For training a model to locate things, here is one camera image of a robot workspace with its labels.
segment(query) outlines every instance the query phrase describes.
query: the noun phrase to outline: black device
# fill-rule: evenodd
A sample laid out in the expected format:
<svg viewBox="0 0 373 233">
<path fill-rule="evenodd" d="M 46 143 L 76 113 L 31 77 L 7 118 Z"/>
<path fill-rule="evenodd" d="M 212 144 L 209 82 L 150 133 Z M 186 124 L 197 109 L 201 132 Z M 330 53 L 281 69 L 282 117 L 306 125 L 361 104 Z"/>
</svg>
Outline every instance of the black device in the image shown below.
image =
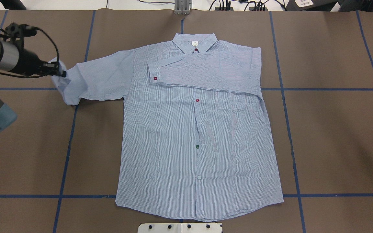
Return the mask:
<svg viewBox="0 0 373 233">
<path fill-rule="evenodd" d="M 42 61 L 35 53 L 24 49 L 24 38 L 35 36 L 37 31 L 41 31 L 53 43 L 57 53 L 57 61 Z M 1 29 L 1 32 L 3 34 L 0 34 L 0 70 L 20 74 L 12 75 L 0 72 L 1 75 L 17 78 L 39 78 L 46 75 L 67 76 L 67 73 L 62 70 L 59 63 L 56 44 L 42 29 L 12 23 L 5 30 Z M 15 112 L 0 100 L 0 131 L 12 124 L 16 119 L 17 115 Z"/>
</svg>

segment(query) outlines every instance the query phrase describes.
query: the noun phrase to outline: metal bracket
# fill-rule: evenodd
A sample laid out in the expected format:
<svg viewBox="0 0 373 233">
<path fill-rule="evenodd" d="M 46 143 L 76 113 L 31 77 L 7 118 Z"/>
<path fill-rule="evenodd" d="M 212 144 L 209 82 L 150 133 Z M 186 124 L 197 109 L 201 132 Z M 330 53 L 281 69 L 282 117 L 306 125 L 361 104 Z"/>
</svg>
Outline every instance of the metal bracket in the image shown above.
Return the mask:
<svg viewBox="0 0 373 233">
<path fill-rule="evenodd" d="M 222 223 L 141 224 L 138 233 L 222 233 Z"/>
<path fill-rule="evenodd" d="M 189 15 L 192 0 L 175 0 L 175 15 Z"/>
</svg>

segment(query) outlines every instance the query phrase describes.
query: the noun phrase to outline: folded sleeve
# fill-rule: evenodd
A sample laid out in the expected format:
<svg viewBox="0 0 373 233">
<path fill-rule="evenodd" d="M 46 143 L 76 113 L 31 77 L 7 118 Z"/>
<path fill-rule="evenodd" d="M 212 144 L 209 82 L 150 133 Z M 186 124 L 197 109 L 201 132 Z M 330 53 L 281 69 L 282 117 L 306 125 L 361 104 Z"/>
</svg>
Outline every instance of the folded sleeve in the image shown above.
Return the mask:
<svg viewBox="0 0 373 233">
<path fill-rule="evenodd" d="M 260 48 L 176 56 L 148 63 L 151 83 L 249 93 L 261 97 Z"/>
<path fill-rule="evenodd" d="M 129 93 L 133 76 L 134 50 L 78 63 L 67 70 L 67 77 L 51 79 L 68 105 L 78 105 L 81 98 L 93 100 L 121 99 Z"/>
</svg>

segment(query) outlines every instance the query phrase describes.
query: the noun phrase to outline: shirt cuff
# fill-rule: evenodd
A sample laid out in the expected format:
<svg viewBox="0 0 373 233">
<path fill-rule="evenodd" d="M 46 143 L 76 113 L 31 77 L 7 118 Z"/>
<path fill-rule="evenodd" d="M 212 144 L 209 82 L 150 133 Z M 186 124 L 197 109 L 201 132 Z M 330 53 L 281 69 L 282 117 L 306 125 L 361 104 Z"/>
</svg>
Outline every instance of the shirt cuff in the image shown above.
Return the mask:
<svg viewBox="0 0 373 233">
<path fill-rule="evenodd" d="M 60 65 L 63 71 L 67 71 L 62 61 L 60 61 Z M 81 94 L 87 90 L 86 81 L 84 81 L 80 74 L 77 65 L 67 71 L 67 76 L 65 78 L 61 76 L 52 76 L 51 80 L 62 95 L 64 102 L 68 105 L 78 105 Z"/>
<path fill-rule="evenodd" d="M 175 56 L 168 59 L 159 60 L 156 62 L 148 62 L 148 79 L 150 83 L 161 83 L 163 82 L 163 76 L 161 74 L 161 67 L 178 62 L 182 60 L 184 55 Z"/>
</svg>

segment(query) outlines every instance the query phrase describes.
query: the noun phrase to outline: light blue button-up shirt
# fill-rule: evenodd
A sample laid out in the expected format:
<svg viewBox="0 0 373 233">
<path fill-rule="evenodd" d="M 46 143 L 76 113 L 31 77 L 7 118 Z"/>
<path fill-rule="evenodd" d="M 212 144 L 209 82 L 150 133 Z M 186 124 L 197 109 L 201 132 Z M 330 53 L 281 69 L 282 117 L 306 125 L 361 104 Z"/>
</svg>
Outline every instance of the light blue button-up shirt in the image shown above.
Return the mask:
<svg viewBox="0 0 373 233">
<path fill-rule="evenodd" d="M 124 98 L 117 205 L 217 221 L 283 202 L 260 73 L 260 48 L 176 34 L 52 78 L 69 105 Z"/>
</svg>

